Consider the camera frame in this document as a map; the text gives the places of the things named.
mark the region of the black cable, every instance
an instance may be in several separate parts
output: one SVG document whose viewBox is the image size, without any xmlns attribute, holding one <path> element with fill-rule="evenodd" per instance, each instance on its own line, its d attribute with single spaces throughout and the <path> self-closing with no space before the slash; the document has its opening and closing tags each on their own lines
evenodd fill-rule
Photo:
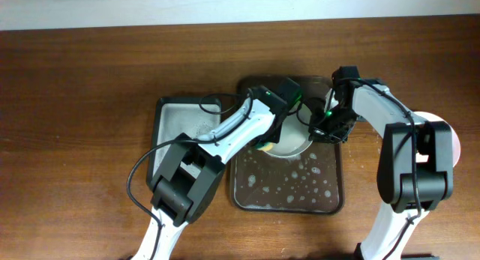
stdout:
<svg viewBox="0 0 480 260">
<path fill-rule="evenodd" d="M 328 105 L 327 105 L 327 110 L 326 111 L 330 110 L 330 105 L 332 104 L 332 98 L 333 98 L 333 90 L 331 90 L 331 92 L 330 92 L 330 97 L 328 98 Z M 313 126 L 314 124 L 308 124 L 308 123 L 304 122 L 299 116 L 300 109 L 302 108 L 305 101 L 306 100 L 303 100 L 303 101 L 300 102 L 300 104 L 297 107 L 296 114 L 297 114 L 297 119 L 298 119 L 298 121 L 300 121 L 301 124 L 307 125 L 307 126 L 310 127 L 310 126 Z M 320 121 L 316 122 L 316 124 L 321 124 L 326 118 L 327 118 L 327 114 L 325 112 L 324 115 L 323 115 L 323 118 Z"/>
<path fill-rule="evenodd" d="M 395 245 L 392 247 L 392 249 L 386 254 L 385 257 L 383 257 L 382 260 L 387 260 L 390 256 L 392 256 L 393 252 L 397 249 L 398 245 L 400 244 L 402 238 L 404 237 L 405 233 L 407 232 L 407 229 L 410 227 L 410 225 L 413 225 L 413 220 L 412 218 L 406 219 L 405 225 L 402 227 L 402 231 L 400 232 L 400 235 L 398 236 L 397 242 L 395 242 Z"/>
<path fill-rule="evenodd" d="M 233 104 L 233 106 L 231 106 L 231 107 L 228 108 L 227 110 L 219 111 L 219 112 L 210 111 L 210 110 L 205 109 L 205 108 L 202 106 L 202 102 L 204 101 L 204 99 L 210 98 L 210 97 L 213 97 L 213 96 L 234 97 L 234 98 L 235 98 L 235 104 Z M 239 99 L 239 98 L 240 98 L 240 97 L 241 97 L 240 94 L 228 94 L 228 93 L 209 94 L 209 95 L 203 97 L 202 99 L 200 99 L 200 102 L 198 102 L 198 106 L 200 106 L 200 109 L 203 110 L 204 112 L 207 112 L 208 114 L 212 114 L 212 115 L 222 115 L 222 114 L 225 114 L 225 113 L 227 113 L 227 112 L 230 112 L 232 109 L 234 109 L 234 108 L 236 108 L 237 106 L 239 106 L 239 103 L 240 103 L 240 99 Z"/>
<path fill-rule="evenodd" d="M 344 81 L 356 81 L 358 83 L 361 83 L 363 85 L 366 85 L 376 91 L 378 94 L 383 96 L 384 98 L 390 100 L 393 102 L 395 105 L 400 108 L 400 110 L 405 114 L 405 117 L 409 120 L 410 126 L 411 126 L 411 132 L 410 132 L 410 137 L 412 138 L 412 185 L 413 185 L 413 197 L 415 198 L 415 205 L 417 207 L 417 214 L 407 218 L 406 219 L 406 224 L 403 227 L 400 236 L 397 239 L 397 242 L 395 245 L 392 247 L 392 249 L 387 253 L 387 255 L 383 258 L 383 260 L 386 260 L 389 256 L 392 255 L 392 253 L 397 249 L 398 244 L 400 244 L 402 237 L 405 235 L 405 232 L 409 228 L 410 225 L 413 225 L 413 220 L 419 218 L 422 216 L 422 205 L 420 203 L 420 196 L 419 196 L 419 183 L 418 183 L 418 176 L 417 176 L 417 167 L 416 167 L 416 132 L 415 132 L 415 122 L 412 118 L 412 113 L 408 111 L 405 106 L 400 103 L 397 99 L 394 97 L 388 95 L 386 92 L 379 90 L 377 87 L 374 85 L 370 84 L 369 82 L 359 79 L 359 78 L 345 78 L 345 79 L 339 79 L 337 84 L 341 85 L 342 82 Z"/>
<path fill-rule="evenodd" d="M 158 242 L 160 240 L 161 230 L 162 230 L 163 226 L 161 224 L 160 219 L 157 216 L 155 216 L 155 214 L 153 214 L 148 208 L 146 208 L 144 205 L 142 205 L 140 202 L 138 202 L 138 200 L 132 194 L 132 192 L 131 192 L 131 182 L 132 182 L 132 179 L 134 177 L 135 172 L 138 170 L 139 166 L 146 160 L 146 158 L 148 158 L 152 153 L 156 152 L 156 150 L 158 150 L 160 148 L 166 147 L 166 146 L 171 145 L 171 144 L 178 144 L 178 143 L 216 144 L 218 141 L 227 137 L 229 134 L 231 134 L 233 131 L 235 131 L 237 128 L 239 128 L 248 119 L 248 116 L 251 113 L 251 110 L 252 110 L 253 105 L 254 105 L 254 93 L 252 92 L 252 90 L 248 89 L 248 94 L 250 95 L 250 104 L 249 104 L 247 113 L 244 114 L 243 119 L 239 123 L 237 123 L 236 126 L 234 126 L 232 129 L 230 129 L 228 132 L 226 132 L 222 136 L 220 136 L 218 138 L 216 138 L 214 136 L 214 138 L 212 140 L 173 139 L 173 140 L 169 140 L 169 141 L 160 143 L 159 145 L 156 145 L 152 149 L 147 151 L 143 156 L 141 156 L 141 158 L 138 159 L 138 161 L 135 163 L 132 170 L 130 171 L 130 174 L 128 175 L 128 179 L 127 179 L 127 195 L 128 195 L 128 197 L 137 207 L 139 207 L 142 211 L 147 213 L 158 225 L 157 237 L 155 238 L 154 249 L 153 249 L 153 252 L 151 252 L 151 256 L 150 256 L 151 260 L 155 257 L 155 253 L 157 252 Z"/>
<path fill-rule="evenodd" d="M 307 102 L 308 100 L 312 100 L 312 99 L 315 99 L 315 100 L 319 100 L 319 101 L 322 101 L 325 103 L 325 99 L 323 98 L 320 98 L 320 97 L 309 97 L 305 100 L 301 100 L 300 103 L 298 104 L 297 108 L 295 109 L 295 111 L 292 111 L 292 112 L 288 112 L 288 114 L 286 114 L 287 116 L 290 116 L 290 115 L 294 115 L 296 114 L 298 111 L 300 111 L 301 107 L 299 107 L 301 104 L 305 104 L 305 102 Z"/>
</svg>

